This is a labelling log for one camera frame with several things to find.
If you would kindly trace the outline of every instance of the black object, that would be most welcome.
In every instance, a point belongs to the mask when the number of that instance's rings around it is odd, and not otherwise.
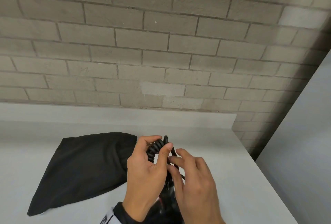
[[[135,221],[128,215],[122,205],[122,202],[118,202],[113,209],[113,213],[121,224],[139,224],[143,222]]]
[[[124,184],[126,161],[136,142],[137,136],[127,133],[64,138],[46,168],[27,214],[33,216],[90,199]]]
[[[155,155],[159,153],[161,148],[168,143],[168,136],[164,136],[163,141],[161,139],[152,143],[146,153],[148,161],[154,162]],[[177,156],[175,149],[172,148],[171,154]],[[164,187],[159,195],[159,199],[149,210],[144,222],[145,224],[182,224],[184,223],[183,217],[180,213],[178,203],[176,201],[174,184],[170,172],[167,173]]]

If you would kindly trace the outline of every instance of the black fabric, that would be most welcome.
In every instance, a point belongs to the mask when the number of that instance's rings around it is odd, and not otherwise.
[[[127,180],[126,161],[137,136],[101,133],[64,138],[56,149],[27,214],[41,214],[109,192]]]
[[[143,222],[138,222],[133,218],[131,218],[131,216],[128,215],[127,212],[125,211],[121,201],[116,204],[116,206],[113,209],[113,213],[116,216],[116,218],[119,220],[119,222],[121,222],[121,224],[143,223]]]

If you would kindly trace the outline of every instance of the black cable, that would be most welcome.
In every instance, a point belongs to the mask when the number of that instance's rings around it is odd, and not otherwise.
[[[148,161],[154,163],[155,155],[159,154],[159,151],[161,150],[161,148],[167,143],[168,143],[168,136],[166,136],[166,135],[163,137],[163,141],[162,141],[162,139],[158,139],[154,143],[152,143],[146,151],[147,156],[148,156]],[[173,156],[177,156],[174,147],[172,147],[171,154]],[[171,174],[168,172],[167,177],[165,179],[165,184],[164,184],[163,189],[169,189],[172,186],[173,186],[173,180],[172,180]]]

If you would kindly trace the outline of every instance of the gray brick wall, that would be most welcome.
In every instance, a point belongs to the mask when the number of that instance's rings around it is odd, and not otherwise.
[[[0,101],[237,113],[252,155],[331,48],[331,0],[0,3]]]

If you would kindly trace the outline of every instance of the white table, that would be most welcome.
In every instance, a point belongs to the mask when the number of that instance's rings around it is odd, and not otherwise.
[[[220,113],[0,103],[1,223],[99,223],[123,200],[126,184],[39,216],[26,213],[62,138],[117,131],[168,135],[175,148],[204,157],[227,224],[296,224],[231,130],[234,119]]]

